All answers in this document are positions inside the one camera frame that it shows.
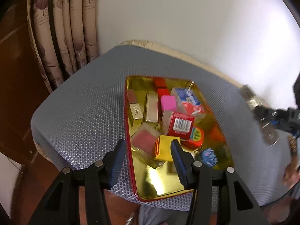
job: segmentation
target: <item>wooden floor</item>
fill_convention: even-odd
[[[27,225],[35,208],[59,171],[40,154],[23,174],[20,189],[13,200],[12,221],[14,225]],[[106,204],[112,225],[123,225],[139,205],[105,192]],[[84,190],[79,191],[80,222],[86,225]]]

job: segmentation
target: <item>barcode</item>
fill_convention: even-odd
[[[173,130],[188,133],[191,128],[192,121],[181,118],[175,118]]]

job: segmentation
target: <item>pink box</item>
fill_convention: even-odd
[[[177,110],[175,96],[163,95],[160,98],[160,103],[161,103],[162,112],[164,112],[165,110],[167,110],[167,111],[176,111]]]

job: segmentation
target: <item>curtain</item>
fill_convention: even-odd
[[[51,90],[98,55],[96,0],[27,0],[28,27]]]

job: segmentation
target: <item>lipstick case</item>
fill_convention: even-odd
[[[146,94],[146,105],[144,109],[144,121],[156,128],[158,125],[158,94],[148,91]]]
[[[132,125],[142,124],[144,117],[140,105],[135,96],[134,90],[132,89],[127,90],[127,99],[129,102],[129,108],[130,108],[129,115],[131,118]]]

